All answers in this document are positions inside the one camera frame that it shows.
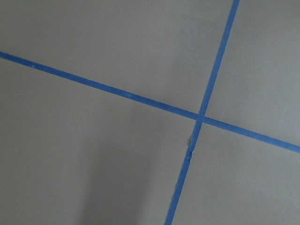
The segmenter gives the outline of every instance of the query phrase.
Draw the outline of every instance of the blue line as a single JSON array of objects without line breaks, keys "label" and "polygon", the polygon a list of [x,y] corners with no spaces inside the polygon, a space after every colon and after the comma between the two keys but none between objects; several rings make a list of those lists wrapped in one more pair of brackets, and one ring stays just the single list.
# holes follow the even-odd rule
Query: blue line
[{"label": "blue line", "polygon": [[26,59],[22,59],[22,58],[19,58],[17,56],[7,54],[5,52],[0,52],[0,58],[6,59],[6,60],[9,60],[9,61],[12,61],[12,62],[16,62],[16,63],[22,64],[24,66],[28,66],[28,67],[31,67],[31,68],[34,68],[34,69],[38,69],[38,70],[41,70],[41,71],[44,71],[46,73],[50,73],[50,74],[53,74],[53,75],[56,75],[56,76],[60,76],[62,78],[65,78],[65,79],[68,79],[68,80],[71,80],[71,81],[75,81],[75,82],[78,82],[78,83],[81,83],[81,84],[85,84],[85,85],[93,87],[93,88],[97,88],[97,89],[100,89],[100,90],[103,90],[103,91],[106,91],[106,92],[110,92],[110,93],[115,94],[115,95],[119,95],[119,96],[122,96],[122,97],[125,97],[125,98],[129,98],[131,100],[134,100],[134,101],[137,101],[137,102],[140,102],[140,103],[144,103],[146,105],[151,105],[155,108],[166,110],[168,112],[172,112],[174,114],[178,114],[178,115],[181,115],[181,116],[193,119],[193,120],[196,120],[197,116],[198,116],[198,114],[196,114],[194,112],[189,112],[187,110],[180,109],[180,108],[177,108],[175,106],[168,105],[168,104],[165,104],[165,103],[162,103],[162,102],[158,102],[158,101],[152,100],[150,98],[142,97],[142,96],[133,94],[133,93],[128,92],[128,91],[117,89],[117,88],[114,88],[114,87],[111,87],[111,86],[108,86],[108,85],[105,85],[105,84],[102,84],[102,83],[98,83],[96,81],[88,80],[88,79],[80,77],[80,76],[69,74],[67,72],[64,72],[64,71],[61,71],[61,70],[58,70],[58,69],[54,69],[52,67],[48,67],[48,66],[36,63],[36,62],[26,60]]},{"label": "blue line", "polygon": [[236,15],[236,11],[238,9],[239,1],[240,0],[234,0],[232,3],[232,6],[231,6],[231,10],[230,10],[230,13],[229,13],[229,16],[227,19],[227,23],[226,23],[225,30],[224,30],[224,33],[223,33],[223,36],[221,39],[221,43],[220,43],[220,46],[219,46],[219,49],[217,52],[217,56],[216,56],[216,59],[215,59],[215,62],[214,62],[214,65],[213,65],[213,68],[212,68],[212,71],[210,74],[210,79],[208,81],[208,84],[207,84],[207,87],[205,90],[205,94],[203,96],[203,100],[201,103],[201,107],[199,110],[199,114],[196,119],[195,127],[194,127],[194,130],[192,133],[192,141],[187,149],[187,152],[186,152],[183,164],[182,164],[182,168],[181,168],[178,180],[177,180],[177,184],[176,184],[176,187],[174,190],[173,198],[172,198],[172,201],[171,201],[171,204],[169,207],[169,211],[168,211],[168,214],[165,219],[165,225],[171,225],[174,215],[175,215],[175,211],[176,211],[178,201],[179,201],[179,198],[180,198],[180,195],[182,192],[184,181],[185,181],[185,178],[188,173],[190,160],[192,158],[192,154],[193,154],[193,151],[194,151],[196,143],[197,143],[197,139],[198,139],[198,136],[199,136],[199,133],[201,130],[201,126],[203,124],[203,119],[204,119],[204,116],[205,116],[205,113],[206,113],[206,110],[207,110],[207,107],[208,107],[208,104],[210,101],[210,97],[211,97],[211,94],[213,91],[213,87],[216,82],[216,78],[217,78],[217,75],[218,75],[218,72],[220,69],[222,58],[223,58],[225,48],[227,45],[227,41],[228,41],[228,38],[230,35],[230,31],[233,26],[233,21],[234,21],[235,15]]},{"label": "blue line", "polygon": [[291,150],[291,151],[300,153],[300,146],[290,144],[288,142],[284,142],[284,141],[275,139],[273,137],[269,137],[269,136],[262,135],[262,134],[259,134],[259,133],[256,133],[256,132],[253,132],[250,130],[246,130],[246,129],[243,129],[243,128],[240,128],[240,127],[228,124],[228,123],[214,120],[209,117],[204,117],[203,122],[207,123],[209,125],[224,129],[224,130],[228,130],[228,131],[240,134],[240,135],[244,135],[246,137],[250,137],[250,138],[262,141],[262,142],[266,142],[268,144],[272,144],[272,145],[275,145],[275,146],[278,146],[278,147],[281,147],[281,148],[284,148],[287,150]]}]

